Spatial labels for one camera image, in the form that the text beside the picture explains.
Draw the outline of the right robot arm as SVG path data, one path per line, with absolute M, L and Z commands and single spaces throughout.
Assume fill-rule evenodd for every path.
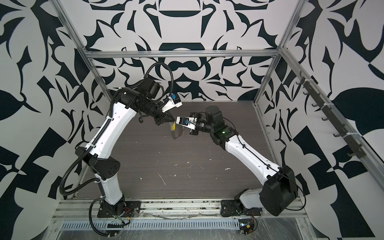
M 273 163 L 251 147 L 235 124 L 223 117 L 219 107 L 209 106 L 203 112 L 192 112 L 185 120 L 179 118 L 177 124 L 189 128 L 194 136 L 208 133 L 217 146 L 236 157 L 258 179 L 261 188 L 246 189 L 235 196 L 239 212 L 264 208 L 271 215 L 279 216 L 298 197 L 294 171 Z

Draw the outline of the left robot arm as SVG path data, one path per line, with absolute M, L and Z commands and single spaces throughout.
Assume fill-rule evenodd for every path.
M 135 89 L 117 90 L 111 101 L 110 110 L 101 129 L 84 148 L 76 151 L 95 175 L 102 199 L 115 206 L 123 198 L 119 186 L 120 163 L 111 156 L 112 150 L 128 123 L 137 115 L 141 118 L 153 117 L 156 125 L 175 121 L 170 113 L 182 105 L 178 94 L 170 93 L 164 101 L 156 102 L 161 86 L 154 80 L 145 78 Z

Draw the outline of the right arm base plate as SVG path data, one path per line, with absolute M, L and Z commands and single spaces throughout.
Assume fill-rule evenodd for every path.
M 262 208 L 245 208 L 239 200 L 221 200 L 222 217 L 234 217 L 234 216 L 261 216 Z

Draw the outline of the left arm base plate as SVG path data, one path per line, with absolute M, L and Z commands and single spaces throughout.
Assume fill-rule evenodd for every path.
M 106 201 L 101 201 L 98 218 L 112 218 L 120 216 L 121 218 L 134 217 L 141 210 L 141 201 L 119 201 L 116 205 L 110 205 Z

